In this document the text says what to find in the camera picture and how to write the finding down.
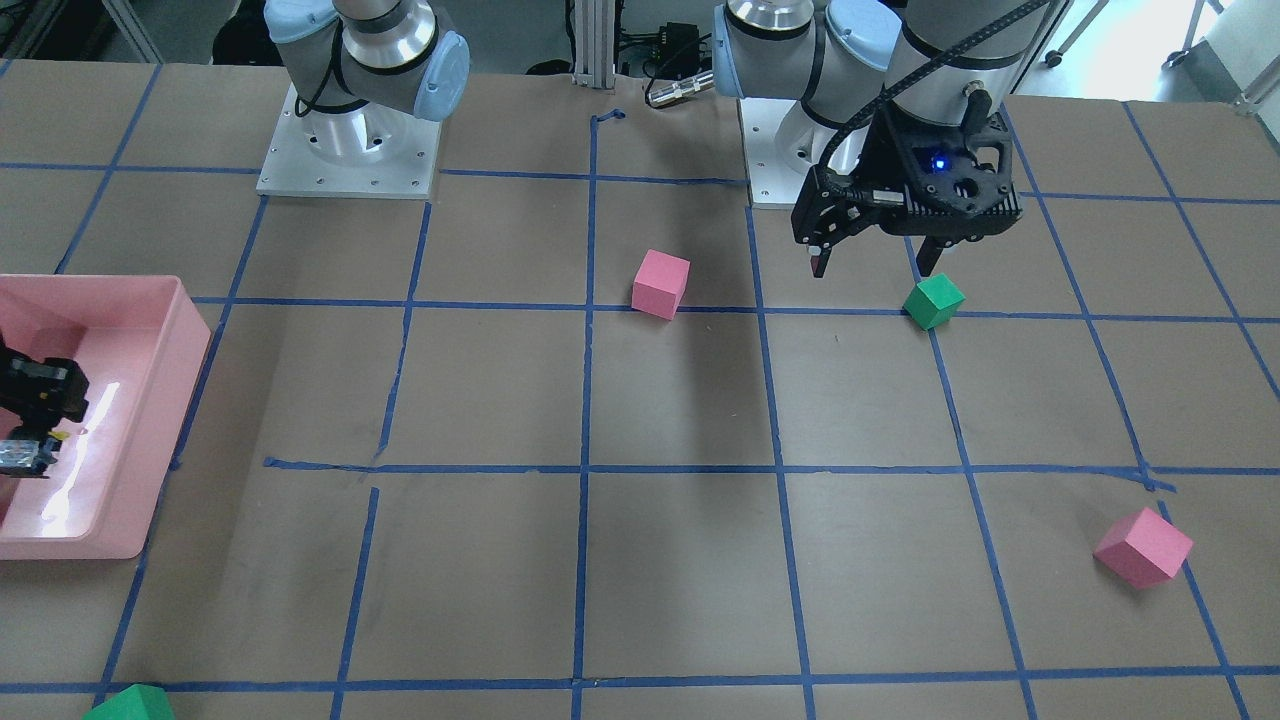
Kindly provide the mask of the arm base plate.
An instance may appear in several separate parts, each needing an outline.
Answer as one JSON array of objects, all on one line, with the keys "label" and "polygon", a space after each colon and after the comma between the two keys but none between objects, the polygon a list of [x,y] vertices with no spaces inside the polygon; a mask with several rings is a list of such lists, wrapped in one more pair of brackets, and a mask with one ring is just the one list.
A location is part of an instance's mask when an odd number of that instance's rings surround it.
[{"label": "arm base plate", "polygon": [[740,99],[739,118],[751,205],[791,209],[835,131],[790,99]]},{"label": "arm base plate", "polygon": [[289,87],[256,183],[264,196],[428,201],[442,123],[369,104],[294,114]]}]

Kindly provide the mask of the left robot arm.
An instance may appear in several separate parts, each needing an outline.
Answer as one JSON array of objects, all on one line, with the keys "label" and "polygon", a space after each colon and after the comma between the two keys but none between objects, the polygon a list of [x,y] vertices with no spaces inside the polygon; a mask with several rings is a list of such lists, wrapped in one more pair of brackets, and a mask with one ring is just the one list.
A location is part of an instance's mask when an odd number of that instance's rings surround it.
[{"label": "left robot arm", "polygon": [[1044,1],[727,1],[710,36],[716,88],[790,100],[826,138],[791,211],[812,274],[876,227],[922,240],[916,269],[1009,231],[1023,209],[1001,104]]}]

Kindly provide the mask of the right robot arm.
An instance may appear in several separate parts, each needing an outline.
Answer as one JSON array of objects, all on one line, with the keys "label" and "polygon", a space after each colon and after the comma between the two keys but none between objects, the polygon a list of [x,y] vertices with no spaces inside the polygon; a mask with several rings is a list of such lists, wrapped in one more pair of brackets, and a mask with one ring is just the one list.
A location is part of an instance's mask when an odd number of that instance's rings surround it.
[{"label": "right robot arm", "polygon": [[223,322],[284,307],[285,282],[346,242],[390,245],[419,279],[406,208],[333,205],[340,177],[388,192],[392,161],[419,161],[411,126],[457,106],[468,46],[426,1],[269,1],[259,13],[297,96],[280,141],[315,161],[305,199],[250,186],[278,76],[232,67],[19,63],[3,81],[3,270],[178,275]]}]

